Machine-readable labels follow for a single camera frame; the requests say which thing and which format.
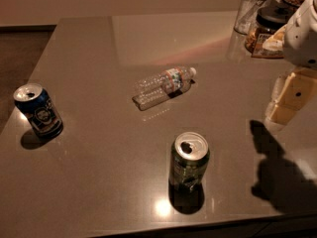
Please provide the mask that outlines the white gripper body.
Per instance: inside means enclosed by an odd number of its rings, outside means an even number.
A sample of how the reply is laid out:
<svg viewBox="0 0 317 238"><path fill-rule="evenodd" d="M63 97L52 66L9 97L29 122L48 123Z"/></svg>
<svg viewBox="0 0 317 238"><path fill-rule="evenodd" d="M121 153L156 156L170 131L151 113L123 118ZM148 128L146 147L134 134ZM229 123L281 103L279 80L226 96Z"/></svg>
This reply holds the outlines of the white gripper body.
<svg viewBox="0 0 317 238"><path fill-rule="evenodd" d="M305 0L284 26L264 41L263 48L282 52L296 66L317 69L317 0Z"/></svg>

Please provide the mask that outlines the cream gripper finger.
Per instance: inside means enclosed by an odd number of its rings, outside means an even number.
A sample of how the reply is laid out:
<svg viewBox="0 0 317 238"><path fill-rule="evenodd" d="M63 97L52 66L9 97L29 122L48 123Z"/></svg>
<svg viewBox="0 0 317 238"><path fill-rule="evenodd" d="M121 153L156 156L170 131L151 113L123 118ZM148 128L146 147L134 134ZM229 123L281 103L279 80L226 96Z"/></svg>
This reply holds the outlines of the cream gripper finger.
<svg viewBox="0 0 317 238"><path fill-rule="evenodd" d="M281 74L277 78L271 94L271 100L274 103L281 106L287 106L291 93L290 80L290 73Z"/></svg>
<svg viewBox="0 0 317 238"><path fill-rule="evenodd" d="M311 68L296 67L290 72L291 93L287 106L270 101L265 119L270 123L287 125L296 113L317 94L317 71Z"/></svg>

